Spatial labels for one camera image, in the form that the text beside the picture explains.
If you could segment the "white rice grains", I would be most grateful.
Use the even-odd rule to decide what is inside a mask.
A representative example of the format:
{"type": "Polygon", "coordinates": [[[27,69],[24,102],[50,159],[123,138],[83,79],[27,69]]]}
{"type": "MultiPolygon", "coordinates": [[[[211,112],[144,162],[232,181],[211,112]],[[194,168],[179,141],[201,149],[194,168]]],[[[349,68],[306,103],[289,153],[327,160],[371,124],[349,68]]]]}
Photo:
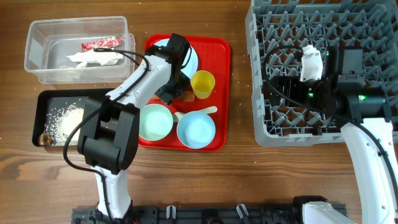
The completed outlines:
{"type": "Polygon", "coordinates": [[[51,146],[63,146],[83,119],[84,109],[76,103],[51,108],[46,114],[44,132],[52,138],[51,146]]]}

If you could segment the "white tissue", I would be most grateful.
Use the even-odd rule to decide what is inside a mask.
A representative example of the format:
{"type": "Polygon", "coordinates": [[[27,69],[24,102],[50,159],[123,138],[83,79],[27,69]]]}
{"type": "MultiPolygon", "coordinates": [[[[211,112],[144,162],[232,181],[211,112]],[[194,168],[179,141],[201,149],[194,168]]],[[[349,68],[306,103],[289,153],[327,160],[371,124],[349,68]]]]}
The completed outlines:
{"type": "Polygon", "coordinates": [[[68,55],[66,62],[61,62],[56,68],[85,68],[89,64],[97,64],[99,66],[116,65],[124,56],[116,52],[96,52],[89,50],[86,52],[78,52],[74,55],[68,55]]]}

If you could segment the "red snack wrapper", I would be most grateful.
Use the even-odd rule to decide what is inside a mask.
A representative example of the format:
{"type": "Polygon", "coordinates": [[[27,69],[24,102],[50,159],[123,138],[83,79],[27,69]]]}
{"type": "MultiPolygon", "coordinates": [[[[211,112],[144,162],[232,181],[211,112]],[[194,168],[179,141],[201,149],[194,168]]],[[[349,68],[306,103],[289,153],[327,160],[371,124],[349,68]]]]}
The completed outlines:
{"type": "Polygon", "coordinates": [[[87,42],[81,45],[82,52],[87,52],[89,50],[97,48],[113,48],[120,46],[122,44],[121,38],[118,35],[106,37],[100,40],[94,40],[92,42],[87,42]]]}

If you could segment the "light blue bowl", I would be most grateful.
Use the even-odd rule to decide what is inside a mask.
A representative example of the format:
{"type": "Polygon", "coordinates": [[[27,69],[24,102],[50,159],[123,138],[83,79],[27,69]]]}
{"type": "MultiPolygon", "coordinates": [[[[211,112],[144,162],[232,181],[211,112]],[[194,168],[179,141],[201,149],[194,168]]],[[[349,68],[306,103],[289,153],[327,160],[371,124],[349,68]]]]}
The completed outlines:
{"type": "Polygon", "coordinates": [[[189,112],[177,123],[177,137],[190,149],[207,147],[214,140],[215,134],[215,122],[204,112],[189,112]]]}

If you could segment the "yellow plastic cup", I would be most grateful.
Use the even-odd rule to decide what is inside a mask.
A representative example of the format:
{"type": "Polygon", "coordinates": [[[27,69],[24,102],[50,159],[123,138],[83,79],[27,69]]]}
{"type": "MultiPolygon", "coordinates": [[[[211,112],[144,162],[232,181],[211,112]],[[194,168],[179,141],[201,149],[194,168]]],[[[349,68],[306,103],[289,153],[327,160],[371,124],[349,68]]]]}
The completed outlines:
{"type": "Polygon", "coordinates": [[[206,99],[215,87],[215,78],[210,72],[199,70],[191,77],[190,84],[197,98],[206,99]]]}

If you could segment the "orange carrot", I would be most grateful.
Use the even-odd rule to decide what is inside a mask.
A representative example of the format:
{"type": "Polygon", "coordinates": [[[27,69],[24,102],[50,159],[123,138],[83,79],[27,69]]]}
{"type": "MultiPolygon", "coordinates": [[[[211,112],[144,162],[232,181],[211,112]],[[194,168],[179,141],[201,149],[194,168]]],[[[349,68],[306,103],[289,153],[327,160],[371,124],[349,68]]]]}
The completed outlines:
{"type": "Polygon", "coordinates": [[[167,92],[159,92],[158,94],[154,94],[151,97],[152,100],[160,100],[166,104],[171,104],[174,101],[182,101],[186,103],[191,103],[195,101],[195,95],[192,91],[182,91],[177,92],[176,94],[167,93],[167,92]]]}

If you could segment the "brown walnut food scrap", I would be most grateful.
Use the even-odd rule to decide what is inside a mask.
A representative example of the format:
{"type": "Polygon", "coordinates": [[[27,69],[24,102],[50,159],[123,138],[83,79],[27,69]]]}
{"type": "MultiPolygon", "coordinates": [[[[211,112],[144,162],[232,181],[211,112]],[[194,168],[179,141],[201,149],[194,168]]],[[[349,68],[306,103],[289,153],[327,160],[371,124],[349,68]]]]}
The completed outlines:
{"type": "Polygon", "coordinates": [[[49,133],[42,133],[38,138],[39,146],[51,146],[53,139],[49,133]]]}

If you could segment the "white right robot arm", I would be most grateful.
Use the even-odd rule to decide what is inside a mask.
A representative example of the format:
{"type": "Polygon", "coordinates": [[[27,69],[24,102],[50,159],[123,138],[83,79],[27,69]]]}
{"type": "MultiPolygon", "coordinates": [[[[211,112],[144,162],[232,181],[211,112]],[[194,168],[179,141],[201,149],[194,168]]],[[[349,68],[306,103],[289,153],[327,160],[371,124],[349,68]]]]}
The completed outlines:
{"type": "Polygon", "coordinates": [[[363,223],[397,223],[397,158],[392,111],[381,87],[368,87],[360,47],[328,47],[326,58],[312,45],[270,50],[262,71],[280,50],[293,50],[302,72],[293,94],[265,77],[271,98],[333,118],[348,147],[358,186],[363,223]]]}

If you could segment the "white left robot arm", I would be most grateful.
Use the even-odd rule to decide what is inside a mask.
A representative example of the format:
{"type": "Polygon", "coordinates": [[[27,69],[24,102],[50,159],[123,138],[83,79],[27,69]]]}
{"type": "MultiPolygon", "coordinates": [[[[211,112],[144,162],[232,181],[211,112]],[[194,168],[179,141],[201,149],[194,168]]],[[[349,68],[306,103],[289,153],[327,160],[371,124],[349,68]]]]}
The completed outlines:
{"type": "Polygon", "coordinates": [[[73,223],[133,223],[127,168],[137,152],[140,111],[154,95],[169,105],[182,94],[190,83],[182,72],[189,48],[184,36],[172,34],[165,46],[149,47],[119,87],[87,99],[76,127],[77,149],[88,164],[86,171],[95,173],[99,203],[81,218],[74,215],[73,223]]]}

